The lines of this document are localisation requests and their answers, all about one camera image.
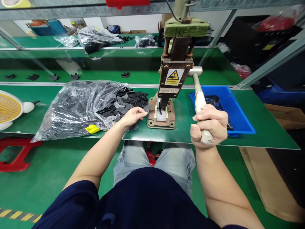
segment jeans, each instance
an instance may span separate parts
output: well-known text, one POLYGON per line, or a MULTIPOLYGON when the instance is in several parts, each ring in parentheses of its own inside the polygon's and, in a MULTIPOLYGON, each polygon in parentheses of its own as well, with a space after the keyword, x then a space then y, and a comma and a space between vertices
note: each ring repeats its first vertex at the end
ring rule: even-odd
MULTIPOLYGON (((162 151, 154 168, 161 169, 171 175, 191 197, 192 170, 195 165, 193 150, 187 144, 169 143, 162 151)), ((132 171, 143 167, 151 167, 143 147, 143 142, 124 141, 117 164, 113 169, 113 186, 127 177, 132 171)))

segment sleeve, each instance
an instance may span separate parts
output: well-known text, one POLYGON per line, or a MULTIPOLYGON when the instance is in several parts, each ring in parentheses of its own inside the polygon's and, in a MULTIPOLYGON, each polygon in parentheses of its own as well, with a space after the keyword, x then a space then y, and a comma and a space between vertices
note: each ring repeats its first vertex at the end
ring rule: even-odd
POLYGON ((247 228, 238 225, 227 225, 224 226, 222 229, 247 229, 247 228))
POLYGON ((78 181, 57 196, 33 228, 90 228, 95 225, 98 204, 94 183, 78 181))

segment white fan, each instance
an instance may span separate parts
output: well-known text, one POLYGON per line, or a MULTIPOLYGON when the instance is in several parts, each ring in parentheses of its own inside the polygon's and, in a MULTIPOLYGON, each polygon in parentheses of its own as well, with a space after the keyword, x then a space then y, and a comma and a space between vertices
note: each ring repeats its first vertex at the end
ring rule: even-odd
POLYGON ((22 113, 34 110, 31 102, 21 102, 16 96, 0 90, 0 130, 5 130, 13 124, 13 120, 22 113))

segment clear plastic bag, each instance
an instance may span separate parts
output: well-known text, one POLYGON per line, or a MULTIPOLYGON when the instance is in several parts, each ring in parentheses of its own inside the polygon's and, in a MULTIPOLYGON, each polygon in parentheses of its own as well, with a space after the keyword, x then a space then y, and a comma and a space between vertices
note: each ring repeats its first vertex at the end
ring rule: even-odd
POLYGON ((112 34, 107 29, 99 30, 87 26, 78 32, 78 40, 86 53, 92 53, 100 48, 124 43, 118 34, 112 34))
POLYGON ((230 52, 231 49, 225 44, 225 43, 218 43, 217 47, 219 48, 219 50, 222 52, 222 53, 225 53, 225 52, 230 52))
POLYGON ((259 32, 281 31, 290 29, 305 11, 305 5, 294 5, 277 15, 267 17, 259 25, 259 32))
POLYGON ((114 30, 114 26, 113 25, 108 25, 108 31, 113 31, 114 30))
POLYGON ((75 45, 78 44, 78 40, 74 36, 53 37, 53 38, 68 48, 73 48, 75 45))
POLYGON ((251 73, 251 68, 248 65, 239 65, 236 63, 231 63, 235 71, 241 76, 242 79, 247 78, 251 73))
POLYGON ((138 36, 134 37, 135 41, 136 41, 136 48, 139 47, 147 47, 147 46, 156 46, 156 41, 153 38, 153 35, 148 34, 143 38, 140 38, 138 36))
POLYGON ((66 83, 48 108, 32 142, 89 135, 85 128, 90 125, 109 130, 115 121, 96 112, 106 108, 126 85, 106 80, 66 83))

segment hand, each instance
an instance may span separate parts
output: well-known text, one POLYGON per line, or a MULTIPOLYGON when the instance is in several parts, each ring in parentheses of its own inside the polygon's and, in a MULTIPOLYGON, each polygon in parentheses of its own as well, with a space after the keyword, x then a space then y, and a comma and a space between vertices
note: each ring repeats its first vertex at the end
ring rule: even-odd
POLYGON ((217 110, 211 104, 204 105, 201 110, 193 117, 194 121, 200 122, 191 125, 191 141, 198 149, 210 149, 227 139, 228 114, 225 111, 217 110), (206 145, 200 141, 201 130, 211 132, 214 137, 212 145, 206 145))
POLYGON ((124 117, 119 121, 124 128, 128 129, 133 124, 135 124, 139 119, 143 120, 143 117, 147 115, 147 112, 141 107, 131 108, 124 117))

